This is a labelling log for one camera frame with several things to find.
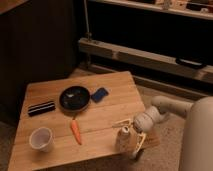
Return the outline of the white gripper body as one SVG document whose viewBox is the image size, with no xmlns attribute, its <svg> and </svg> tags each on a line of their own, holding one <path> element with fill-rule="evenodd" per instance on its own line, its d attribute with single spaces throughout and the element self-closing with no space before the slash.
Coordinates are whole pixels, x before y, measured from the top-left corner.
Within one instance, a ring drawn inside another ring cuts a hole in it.
<svg viewBox="0 0 213 171">
<path fill-rule="evenodd" d="M 133 117 L 133 128 L 136 132 L 149 132 L 155 124 L 164 122 L 168 112 L 161 113 L 157 107 L 151 106 Z"/>
</svg>

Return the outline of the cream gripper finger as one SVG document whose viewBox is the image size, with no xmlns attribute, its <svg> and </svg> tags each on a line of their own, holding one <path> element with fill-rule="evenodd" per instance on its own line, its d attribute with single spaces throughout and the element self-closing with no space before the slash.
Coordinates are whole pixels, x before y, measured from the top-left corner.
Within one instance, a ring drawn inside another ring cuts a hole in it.
<svg viewBox="0 0 213 171">
<path fill-rule="evenodd" d="M 112 125 L 112 127 L 113 128 L 119 128 L 119 127 L 124 127 L 124 126 L 131 127 L 132 124 L 133 124 L 133 122 L 131 119 L 124 119 L 124 120 L 115 122 Z"/>
<path fill-rule="evenodd" d="M 133 157 L 133 158 L 136 158 L 136 157 L 137 157 L 138 152 L 139 152 L 140 149 L 142 148 L 142 145 L 143 145 L 145 139 L 146 139 L 146 133 L 143 133 L 143 132 L 142 132 L 142 133 L 138 134 L 137 144 L 136 144 L 135 149 L 134 149 L 134 151 L 133 151 L 133 153 L 132 153 L 132 157 Z"/>
</svg>

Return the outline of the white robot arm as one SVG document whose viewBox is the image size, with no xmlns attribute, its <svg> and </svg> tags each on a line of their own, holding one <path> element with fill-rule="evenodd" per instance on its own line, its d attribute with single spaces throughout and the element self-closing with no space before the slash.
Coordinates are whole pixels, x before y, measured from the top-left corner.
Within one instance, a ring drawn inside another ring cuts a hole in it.
<svg viewBox="0 0 213 171">
<path fill-rule="evenodd" d="M 213 171 L 213 96 L 194 103 L 155 96 L 151 106 L 132 119 L 113 124 L 113 128 L 132 127 L 139 138 L 132 153 L 136 156 L 142 148 L 146 134 L 155 124 L 164 122 L 170 113 L 185 118 L 179 171 Z"/>
</svg>

